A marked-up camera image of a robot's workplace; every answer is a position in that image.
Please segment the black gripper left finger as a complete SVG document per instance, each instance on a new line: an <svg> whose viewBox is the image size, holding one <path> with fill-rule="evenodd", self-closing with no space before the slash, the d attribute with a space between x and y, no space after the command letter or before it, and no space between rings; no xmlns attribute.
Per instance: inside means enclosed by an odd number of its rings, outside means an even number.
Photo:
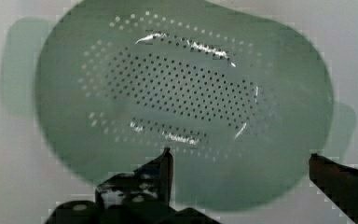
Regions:
<svg viewBox="0 0 358 224"><path fill-rule="evenodd" d="M113 175L96 187L95 202L107 209L122 205L133 199L151 198L170 204L173 179L173 156L171 149L163 152L132 173Z"/></svg>

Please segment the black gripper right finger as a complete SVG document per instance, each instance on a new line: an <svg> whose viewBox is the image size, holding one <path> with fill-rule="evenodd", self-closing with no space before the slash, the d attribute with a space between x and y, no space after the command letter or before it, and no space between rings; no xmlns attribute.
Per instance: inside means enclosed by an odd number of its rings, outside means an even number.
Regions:
<svg viewBox="0 0 358 224"><path fill-rule="evenodd" d="M312 153L309 179L335 206L358 224L358 169Z"/></svg>

